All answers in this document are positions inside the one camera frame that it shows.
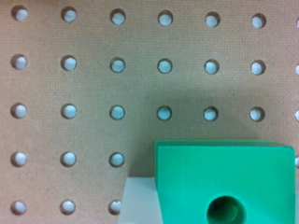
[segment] green block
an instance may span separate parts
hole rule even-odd
[[[157,141],[164,224],[294,224],[294,160],[272,141]]]

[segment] brown pegboard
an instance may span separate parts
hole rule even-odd
[[[22,22],[12,19],[16,5],[28,10]],[[77,13],[75,21],[61,18],[64,7]],[[110,12],[121,8],[125,23],[115,25]],[[163,10],[172,12],[169,27],[158,22]],[[210,11],[221,16],[215,28],[206,26]],[[292,145],[299,152],[298,1],[2,1],[0,6],[0,222],[1,223],[117,223],[108,204],[122,198],[127,176],[154,176],[156,139],[270,139]],[[266,25],[255,29],[251,18],[263,13]],[[14,69],[11,58],[23,54],[28,64]],[[61,59],[73,55],[72,72]],[[125,60],[125,70],[110,70],[111,59]],[[171,73],[162,75],[157,62],[168,58]],[[215,59],[219,72],[208,75],[205,62]],[[250,66],[263,60],[266,70],[254,76]],[[24,119],[10,108],[23,103]],[[61,108],[71,103],[74,119]],[[122,105],[125,117],[109,116]],[[157,119],[159,106],[173,111],[169,121]],[[208,122],[208,106],[219,117]],[[253,122],[254,106],[265,111]],[[16,168],[10,156],[25,153],[25,166]],[[72,151],[77,163],[65,168],[60,156]],[[109,165],[121,152],[121,168]],[[22,199],[23,216],[10,204]],[[76,212],[63,215],[60,203],[70,199]]]

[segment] white base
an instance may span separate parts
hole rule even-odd
[[[128,177],[119,224],[163,224],[154,177]]]

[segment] perforated board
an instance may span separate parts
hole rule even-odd
[[[16,5],[27,9],[24,21],[12,18]],[[61,17],[68,6],[78,13],[71,23]],[[125,12],[120,26],[110,20],[115,8]],[[166,9],[170,26],[158,21]],[[221,17],[214,28],[205,21],[211,11]],[[270,139],[298,153],[298,12],[297,1],[2,1],[0,222],[117,223],[108,204],[121,200],[127,176],[154,176],[156,139]],[[266,17],[262,29],[252,26],[256,13]],[[16,54],[24,70],[11,66]],[[61,67],[65,55],[78,62],[72,72]],[[125,61],[119,74],[110,69],[115,57]],[[162,58],[173,64],[169,74],[157,69]],[[215,75],[205,72],[209,59],[220,65]],[[266,66],[260,76],[250,71],[255,60]],[[16,103],[27,108],[23,119],[10,114]],[[64,119],[69,103],[78,113]],[[110,117],[113,105],[125,109],[122,120]],[[161,105],[170,120],[157,118]],[[206,121],[212,105],[219,116]],[[250,119],[255,106],[261,122]],[[20,168],[10,162],[17,151],[27,155]],[[73,167],[60,163],[66,151],[77,156]],[[124,156],[120,168],[108,162],[114,152]],[[9,208],[18,199],[22,216]],[[65,199],[76,204],[70,216],[60,212]]]

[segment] hole in green block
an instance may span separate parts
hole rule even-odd
[[[217,198],[208,207],[207,220],[209,224],[242,224],[245,221],[244,207],[235,198]]]

